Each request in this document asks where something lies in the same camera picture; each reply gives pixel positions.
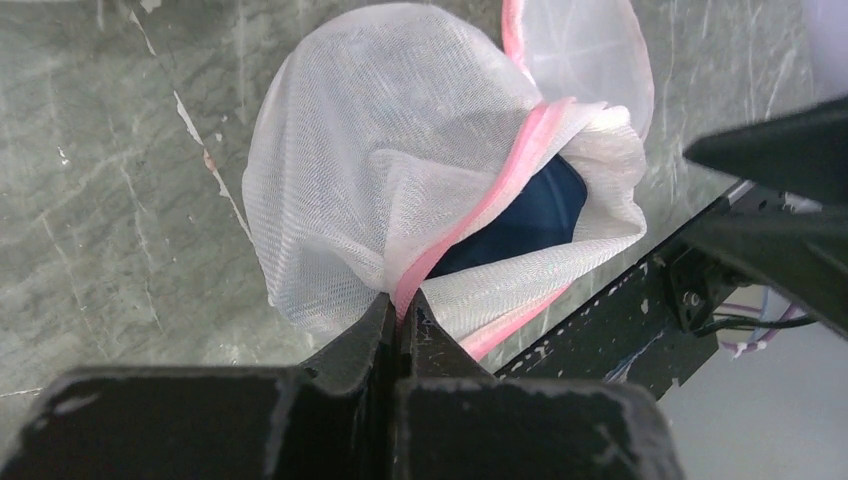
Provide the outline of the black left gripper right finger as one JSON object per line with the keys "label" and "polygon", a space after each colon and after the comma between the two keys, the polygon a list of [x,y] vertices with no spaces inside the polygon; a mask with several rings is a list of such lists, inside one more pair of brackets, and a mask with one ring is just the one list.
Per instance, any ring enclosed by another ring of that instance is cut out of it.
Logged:
{"label": "black left gripper right finger", "polygon": [[398,479],[679,479],[667,420],[644,388],[497,379],[440,326],[422,292],[404,321]]}

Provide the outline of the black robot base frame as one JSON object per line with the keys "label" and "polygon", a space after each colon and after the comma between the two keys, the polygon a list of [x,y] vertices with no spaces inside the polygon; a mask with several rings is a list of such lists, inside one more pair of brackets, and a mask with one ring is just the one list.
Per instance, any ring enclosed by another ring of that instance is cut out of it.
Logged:
{"label": "black robot base frame", "polygon": [[717,352],[757,351],[776,333],[755,323],[785,322],[800,309],[682,236],[705,218],[799,205],[783,192],[733,187],[574,312],[553,315],[552,326],[509,355],[496,378],[630,381],[661,397]]}

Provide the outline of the navy blue bra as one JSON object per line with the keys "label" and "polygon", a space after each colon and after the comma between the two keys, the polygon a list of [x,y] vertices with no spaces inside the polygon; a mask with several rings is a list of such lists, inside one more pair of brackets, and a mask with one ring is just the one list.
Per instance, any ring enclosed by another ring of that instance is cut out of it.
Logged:
{"label": "navy blue bra", "polygon": [[573,240],[587,198],[582,177],[557,154],[531,177],[499,216],[449,248],[428,277],[438,278],[567,244]]}

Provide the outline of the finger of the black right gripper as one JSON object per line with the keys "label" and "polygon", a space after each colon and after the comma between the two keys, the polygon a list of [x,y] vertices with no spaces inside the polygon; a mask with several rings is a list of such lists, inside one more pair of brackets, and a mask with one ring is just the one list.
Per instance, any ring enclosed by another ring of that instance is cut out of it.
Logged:
{"label": "finger of the black right gripper", "polygon": [[777,290],[847,337],[847,208],[725,214],[682,234],[701,252]]}
{"label": "finger of the black right gripper", "polygon": [[847,99],[693,141],[683,157],[822,205],[847,204]]}

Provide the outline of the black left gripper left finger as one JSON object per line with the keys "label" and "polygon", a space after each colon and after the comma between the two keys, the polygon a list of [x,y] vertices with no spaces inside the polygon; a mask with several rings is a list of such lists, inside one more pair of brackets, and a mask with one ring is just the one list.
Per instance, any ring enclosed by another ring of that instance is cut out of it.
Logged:
{"label": "black left gripper left finger", "polygon": [[381,479],[394,307],[288,366],[100,366],[33,405],[5,479]]}

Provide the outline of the clear round lidded container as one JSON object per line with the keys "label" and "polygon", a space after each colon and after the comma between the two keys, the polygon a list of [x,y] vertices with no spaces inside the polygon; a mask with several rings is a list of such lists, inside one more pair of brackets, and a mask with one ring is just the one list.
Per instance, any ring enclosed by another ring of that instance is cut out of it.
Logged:
{"label": "clear round lidded container", "polygon": [[[433,6],[373,5],[307,35],[256,121],[242,193],[269,303],[334,338],[417,292],[473,358],[646,233],[634,190],[654,105],[628,1],[507,1],[501,46]],[[587,186],[571,239],[440,275],[546,167]]]}

